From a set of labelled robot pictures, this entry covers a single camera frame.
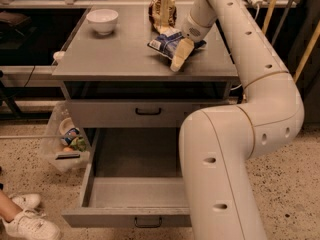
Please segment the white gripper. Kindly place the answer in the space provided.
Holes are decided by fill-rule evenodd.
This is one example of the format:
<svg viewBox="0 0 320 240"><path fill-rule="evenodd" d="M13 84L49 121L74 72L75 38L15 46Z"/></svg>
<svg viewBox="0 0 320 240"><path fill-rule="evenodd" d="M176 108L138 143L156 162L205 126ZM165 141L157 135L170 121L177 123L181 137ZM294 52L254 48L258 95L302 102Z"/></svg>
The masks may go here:
<svg viewBox="0 0 320 240"><path fill-rule="evenodd" d="M194 42L202 41L213 24L214 20L212 18L207 18L204 23L199 23L191 14L186 16L181 26L181 32L185 38L178 43L170 66L173 72L178 72L181 69L194 49Z"/></svg>

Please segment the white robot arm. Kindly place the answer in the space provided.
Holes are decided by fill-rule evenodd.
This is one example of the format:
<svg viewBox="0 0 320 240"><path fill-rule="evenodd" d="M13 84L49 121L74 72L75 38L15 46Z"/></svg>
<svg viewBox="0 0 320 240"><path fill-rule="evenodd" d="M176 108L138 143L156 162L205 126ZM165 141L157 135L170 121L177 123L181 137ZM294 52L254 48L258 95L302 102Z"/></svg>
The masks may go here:
<svg viewBox="0 0 320 240"><path fill-rule="evenodd" d="M199 9L200 22L218 18L246 100L197 110L181 126L180 164L194 240L268 240L246 161L297 136L303 102L242 0L204 0Z"/></svg>

